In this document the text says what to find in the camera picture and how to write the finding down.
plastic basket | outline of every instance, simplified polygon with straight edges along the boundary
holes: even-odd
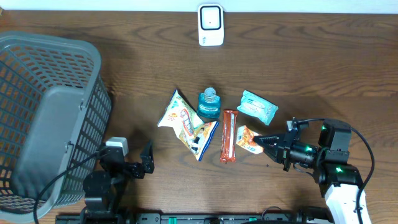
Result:
[[[87,42],[0,34],[0,219],[31,222],[40,191],[100,147],[111,111],[100,67],[100,54]],[[38,216],[79,201],[94,164],[53,184]]]

white wall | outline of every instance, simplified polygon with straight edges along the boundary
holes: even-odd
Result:
[[[0,0],[3,9],[193,12],[218,3],[226,12],[398,14],[398,0]]]

teal bottle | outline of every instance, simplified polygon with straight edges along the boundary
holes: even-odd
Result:
[[[197,113],[199,116],[218,119],[221,112],[221,98],[216,95],[216,90],[209,87],[204,93],[200,93],[198,97],[198,109]]]

wood grain surface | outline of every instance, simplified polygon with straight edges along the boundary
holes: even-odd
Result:
[[[196,107],[216,88],[222,108],[236,108],[243,90],[275,103],[270,126],[238,115],[238,126],[283,133],[285,121],[336,118],[368,139],[376,158],[366,201],[373,223],[398,223],[398,16],[226,13],[220,47],[200,47],[195,13],[4,11],[0,32],[21,30],[91,42],[101,53],[101,76],[114,97],[106,138],[129,140],[129,161],[154,140],[155,172],[131,182],[123,205],[164,213],[261,213],[272,205],[325,207],[305,174],[236,146],[237,163],[221,164],[221,128],[198,162],[157,122],[174,89]],[[316,144],[320,123],[303,140]],[[363,179],[370,158],[353,135],[349,163]],[[52,210],[77,213],[80,202]]]

red snack wrapper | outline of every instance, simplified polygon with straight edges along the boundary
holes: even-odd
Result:
[[[221,162],[236,162],[234,136],[237,115],[236,110],[224,110]]]

